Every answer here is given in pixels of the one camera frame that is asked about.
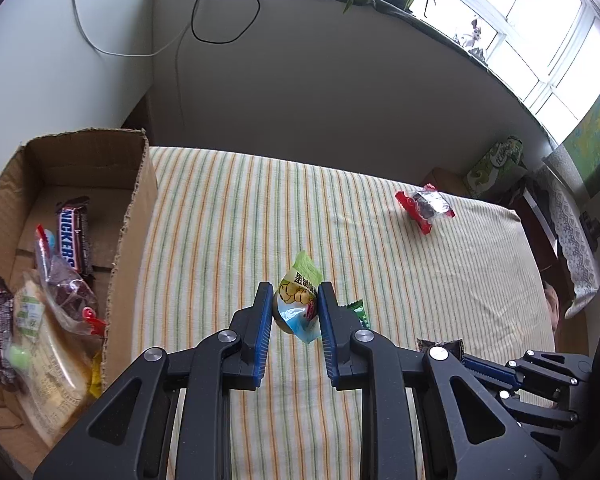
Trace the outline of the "yellow candy wrapper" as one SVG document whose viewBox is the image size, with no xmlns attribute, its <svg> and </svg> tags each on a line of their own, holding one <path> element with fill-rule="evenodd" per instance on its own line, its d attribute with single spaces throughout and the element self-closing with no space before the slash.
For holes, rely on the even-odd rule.
<svg viewBox="0 0 600 480">
<path fill-rule="evenodd" d="M 102 395 L 102 352 L 97 352 L 92 359 L 91 382 L 88 392 L 94 399 Z"/>
</svg>

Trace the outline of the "green blue nut snack packet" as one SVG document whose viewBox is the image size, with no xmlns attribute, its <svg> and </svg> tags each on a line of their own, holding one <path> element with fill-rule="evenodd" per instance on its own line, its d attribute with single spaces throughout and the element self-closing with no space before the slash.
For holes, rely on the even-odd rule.
<svg viewBox="0 0 600 480">
<path fill-rule="evenodd" d="M 322 281 L 322 272 L 302 250 L 274 294 L 273 316 L 277 326 L 304 344 L 318 337 L 317 289 Z"/>
</svg>

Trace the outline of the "lace cloth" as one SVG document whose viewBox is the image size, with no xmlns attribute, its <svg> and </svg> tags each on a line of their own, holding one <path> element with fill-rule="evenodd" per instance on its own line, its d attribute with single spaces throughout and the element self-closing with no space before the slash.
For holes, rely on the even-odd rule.
<svg viewBox="0 0 600 480">
<path fill-rule="evenodd" d="M 600 290 L 600 267 L 594 257 L 580 221 L 580 209 L 567 188 L 547 166 L 535 174 L 541 188 L 548 193 L 550 220 L 554 224 L 559 247 L 567 263 L 574 298 L 565 318 L 574 318 Z"/>
</svg>

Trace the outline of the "striped tablecloth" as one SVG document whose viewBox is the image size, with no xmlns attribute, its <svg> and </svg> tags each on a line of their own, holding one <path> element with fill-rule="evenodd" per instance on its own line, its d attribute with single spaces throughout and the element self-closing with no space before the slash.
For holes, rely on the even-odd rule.
<svg viewBox="0 0 600 480">
<path fill-rule="evenodd" d="M 262 282 L 311 257 L 340 304 L 403 348 L 463 341 L 506 363 L 550 351 L 540 272 L 518 216 L 454 197 L 429 234 L 398 182 L 283 160 L 153 148 L 158 183 L 138 278 L 131 350 L 178 351 L 225 328 Z M 230 397 L 236 479 L 354 479 L 361 397 L 328 380 L 322 347 L 272 330 L 262 385 Z"/>
</svg>

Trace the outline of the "small figurine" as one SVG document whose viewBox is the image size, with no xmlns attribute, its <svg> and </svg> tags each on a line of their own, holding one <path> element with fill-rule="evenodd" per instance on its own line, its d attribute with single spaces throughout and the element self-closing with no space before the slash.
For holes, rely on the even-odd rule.
<svg viewBox="0 0 600 480">
<path fill-rule="evenodd" d="M 471 31 L 468 34 L 464 34 L 460 40 L 460 45 L 465 51 L 471 54 L 474 58 L 486 64 L 486 57 L 484 56 L 483 47 L 481 47 L 480 41 L 482 36 L 482 28 L 480 26 L 478 18 L 473 18 L 470 22 Z"/>
</svg>

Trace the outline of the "black candy wrapper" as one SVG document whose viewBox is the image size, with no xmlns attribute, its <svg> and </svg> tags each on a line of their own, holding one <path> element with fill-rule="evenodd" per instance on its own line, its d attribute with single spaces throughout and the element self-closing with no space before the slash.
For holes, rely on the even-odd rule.
<svg viewBox="0 0 600 480">
<path fill-rule="evenodd" d="M 420 352 L 434 352 L 434 357 L 437 360 L 442 360 L 443 353 L 449 356 L 454 356 L 455 359 L 461 361 L 464 356 L 464 342 L 461 339 L 454 339 L 450 341 L 431 341 L 426 339 L 419 339 L 417 341 L 417 349 Z"/>
</svg>

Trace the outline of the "bread in clear bag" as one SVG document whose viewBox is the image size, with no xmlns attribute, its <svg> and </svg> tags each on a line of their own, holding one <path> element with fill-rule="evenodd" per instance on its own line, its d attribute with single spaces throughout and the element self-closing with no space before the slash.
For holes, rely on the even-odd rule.
<svg viewBox="0 0 600 480">
<path fill-rule="evenodd" d="M 20 408 L 52 448 L 91 404 L 92 368 L 73 334 L 64 330 L 47 303 L 38 277 L 23 273 L 15 294 L 15 327 L 8 350 L 16 370 Z"/>
</svg>

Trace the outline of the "snickers bar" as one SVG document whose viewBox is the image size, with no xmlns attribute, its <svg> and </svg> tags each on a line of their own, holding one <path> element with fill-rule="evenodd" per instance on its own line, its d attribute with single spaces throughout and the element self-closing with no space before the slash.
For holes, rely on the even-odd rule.
<svg viewBox="0 0 600 480">
<path fill-rule="evenodd" d="M 14 333 L 14 295 L 0 276 L 0 386 L 9 392 L 19 389 L 16 370 L 8 359 Z"/>
<path fill-rule="evenodd" d="M 56 246 L 65 262 L 82 278 L 93 275 L 91 244 L 88 237 L 88 196 L 70 198 L 56 210 Z"/>
</svg>

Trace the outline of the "clear bag red seal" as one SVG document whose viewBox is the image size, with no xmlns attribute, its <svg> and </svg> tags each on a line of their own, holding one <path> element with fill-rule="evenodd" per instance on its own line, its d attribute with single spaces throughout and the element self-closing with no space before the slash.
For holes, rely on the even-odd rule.
<svg viewBox="0 0 600 480">
<path fill-rule="evenodd" d="M 64 330 L 102 337 L 106 323 L 97 315 L 98 300 L 80 274 L 50 247 L 44 228 L 35 228 L 35 261 L 48 304 Z"/>
</svg>

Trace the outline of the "dark green candy wrapper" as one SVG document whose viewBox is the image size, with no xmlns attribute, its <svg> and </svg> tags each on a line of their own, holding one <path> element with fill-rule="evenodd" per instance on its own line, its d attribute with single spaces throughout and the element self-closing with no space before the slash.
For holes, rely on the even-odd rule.
<svg viewBox="0 0 600 480">
<path fill-rule="evenodd" d="M 350 304 L 345 304 L 343 307 L 356 315 L 364 330 L 370 329 L 370 321 L 368 320 L 368 316 L 366 314 L 363 299 L 355 300 Z"/>
</svg>

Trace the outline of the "Snickers bar upper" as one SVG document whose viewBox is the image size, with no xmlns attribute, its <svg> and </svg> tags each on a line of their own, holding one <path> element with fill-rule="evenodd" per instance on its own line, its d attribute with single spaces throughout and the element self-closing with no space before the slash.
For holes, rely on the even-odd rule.
<svg viewBox="0 0 600 480">
<path fill-rule="evenodd" d="M 70 198 L 56 210 L 56 246 L 65 262 L 82 278 L 93 275 L 91 244 L 88 237 L 88 196 Z"/>
</svg>

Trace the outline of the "Snickers bar lower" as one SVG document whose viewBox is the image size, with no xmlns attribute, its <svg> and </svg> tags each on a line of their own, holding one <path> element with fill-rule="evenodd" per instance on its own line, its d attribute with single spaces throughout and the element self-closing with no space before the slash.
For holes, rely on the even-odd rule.
<svg viewBox="0 0 600 480">
<path fill-rule="evenodd" d="M 19 389 L 16 370 L 8 359 L 14 333 L 14 295 L 0 276 L 0 386 L 9 392 Z"/>
</svg>

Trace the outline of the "green printed box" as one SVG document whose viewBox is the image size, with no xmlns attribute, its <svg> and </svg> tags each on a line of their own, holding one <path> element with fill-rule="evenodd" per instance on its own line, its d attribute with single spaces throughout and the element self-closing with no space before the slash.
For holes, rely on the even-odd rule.
<svg viewBox="0 0 600 480">
<path fill-rule="evenodd" d="M 470 196 L 490 200 L 509 190 L 527 173 L 522 154 L 524 144 L 516 136 L 494 143 L 463 179 Z"/>
</svg>

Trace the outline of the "brown cardboard box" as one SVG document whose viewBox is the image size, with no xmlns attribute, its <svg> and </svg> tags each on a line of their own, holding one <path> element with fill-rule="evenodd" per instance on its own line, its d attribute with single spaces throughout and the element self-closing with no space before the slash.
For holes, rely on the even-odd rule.
<svg viewBox="0 0 600 480">
<path fill-rule="evenodd" d="M 462 177 L 443 168 L 432 168 L 419 182 L 419 186 L 425 186 L 426 184 L 432 184 L 440 192 L 471 198 Z"/>
</svg>

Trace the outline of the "red-ended clear snack bag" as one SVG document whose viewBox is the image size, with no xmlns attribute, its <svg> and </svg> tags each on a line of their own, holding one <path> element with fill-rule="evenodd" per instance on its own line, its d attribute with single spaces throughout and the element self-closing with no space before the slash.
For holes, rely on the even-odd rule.
<svg viewBox="0 0 600 480">
<path fill-rule="evenodd" d="M 439 190 L 431 183 L 412 192 L 398 191 L 394 197 L 424 235 L 442 218 L 454 218 L 455 211 Z"/>
</svg>

